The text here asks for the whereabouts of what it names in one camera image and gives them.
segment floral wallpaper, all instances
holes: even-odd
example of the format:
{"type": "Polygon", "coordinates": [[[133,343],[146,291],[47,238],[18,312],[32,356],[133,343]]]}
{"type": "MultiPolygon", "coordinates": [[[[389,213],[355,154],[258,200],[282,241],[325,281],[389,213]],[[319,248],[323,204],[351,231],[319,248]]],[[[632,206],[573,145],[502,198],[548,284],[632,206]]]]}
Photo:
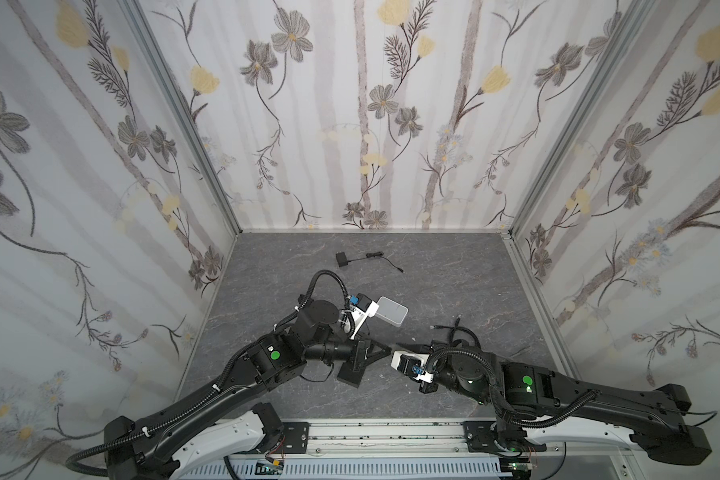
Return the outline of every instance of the floral wallpaper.
{"type": "MultiPolygon", "coordinates": [[[[720,410],[720,2],[654,6],[514,238],[585,379],[720,410]]],[[[648,476],[720,476],[704,429],[701,467],[648,476]]]]}
{"type": "Polygon", "coordinates": [[[624,0],[140,0],[245,228],[508,229],[624,0]]]}
{"type": "Polygon", "coordinates": [[[116,4],[0,2],[0,478],[172,402],[233,238],[116,4]]]}

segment floral wall panel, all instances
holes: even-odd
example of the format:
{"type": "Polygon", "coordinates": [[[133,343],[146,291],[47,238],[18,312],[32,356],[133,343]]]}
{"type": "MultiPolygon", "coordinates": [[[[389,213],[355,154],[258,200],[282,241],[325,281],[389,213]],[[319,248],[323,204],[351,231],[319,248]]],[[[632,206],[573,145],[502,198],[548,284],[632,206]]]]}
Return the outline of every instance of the floral wall panel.
{"type": "Polygon", "coordinates": [[[0,477],[173,400],[232,238],[114,3],[0,2],[0,477]]]}
{"type": "Polygon", "coordinates": [[[142,8],[242,225],[508,227],[628,2],[142,8]]]}
{"type": "Polygon", "coordinates": [[[516,240],[586,379],[720,410],[720,2],[658,2],[516,240]]]}

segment gray marble tabletop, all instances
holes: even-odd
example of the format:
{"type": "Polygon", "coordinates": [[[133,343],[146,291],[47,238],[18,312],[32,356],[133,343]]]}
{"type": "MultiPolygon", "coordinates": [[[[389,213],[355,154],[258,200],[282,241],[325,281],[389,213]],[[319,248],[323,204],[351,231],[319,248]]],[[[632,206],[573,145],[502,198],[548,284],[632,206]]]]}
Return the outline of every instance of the gray marble tabletop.
{"type": "MultiPolygon", "coordinates": [[[[374,300],[386,296],[408,308],[400,328],[378,319],[368,321],[372,337],[380,342],[394,346],[445,340],[447,330],[429,326],[451,325],[461,316],[461,325],[478,334],[483,350],[554,368],[498,234],[243,234],[219,286],[182,394],[216,377],[235,351],[291,312],[312,275],[324,268],[339,274],[349,293],[365,293],[374,300]],[[339,269],[335,254],[340,251],[350,259],[383,251],[405,272],[379,258],[339,269]]],[[[342,304],[338,285],[328,277],[319,280],[312,298],[342,304]]],[[[281,418],[493,415],[489,406],[444,389],[419,393],[418,384],[391,368],[390,361],[380,360],[367,368],[358,389],[336,380],[337,365],[326,382],[294,379],[256,401],[273,404],[281,418]]],[[[304,376],[321,379],[328,370],[320,362],[310,362],[304,376]]]]}

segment wall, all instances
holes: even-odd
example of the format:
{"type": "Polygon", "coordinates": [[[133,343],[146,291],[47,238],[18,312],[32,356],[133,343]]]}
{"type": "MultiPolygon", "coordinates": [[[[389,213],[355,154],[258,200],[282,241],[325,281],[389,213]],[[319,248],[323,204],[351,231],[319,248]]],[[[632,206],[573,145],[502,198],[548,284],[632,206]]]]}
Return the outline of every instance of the wall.
{"type": "Polygon", "coordinates": [[[0,2],[2,478],[172,401],[232,244],[124,22],[0,2]]]}
{"type": "Polygon", "coordinates": [[[350,230],[509,226],[627,4],[141,2],[243,227],[350,230]]]}
{"type": "MultiPolygon", "coordinates": [[[[720,410],[720,2],[658,2],[516,240],[585,379],[720,410]]],[[[704,429],[650,477],[720,478],[704,429]]]]}

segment wallpaper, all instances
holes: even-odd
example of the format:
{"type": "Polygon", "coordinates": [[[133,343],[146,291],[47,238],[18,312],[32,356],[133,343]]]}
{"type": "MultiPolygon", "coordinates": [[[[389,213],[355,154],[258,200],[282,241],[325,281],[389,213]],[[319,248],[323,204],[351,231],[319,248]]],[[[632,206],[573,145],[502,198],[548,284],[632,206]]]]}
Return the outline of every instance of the wallpaper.
{"type": "Polygon", "coordinates": [[[113,2],[0,2],[0,478],[170,404],[233,238],[113,2]]]}
{"type": "Polygon", "coordinates": [[[618,0],[141,0],[244,228],[508,228],[618,0]]]}
{"type": "MultiPolygon", "coordinates": [[[[585,379],[720,410],[720,2],[657,3],[515,241],[585,379]]],[[[720,478],[704,429],[700,467],[650,477],[720,478]]]]}

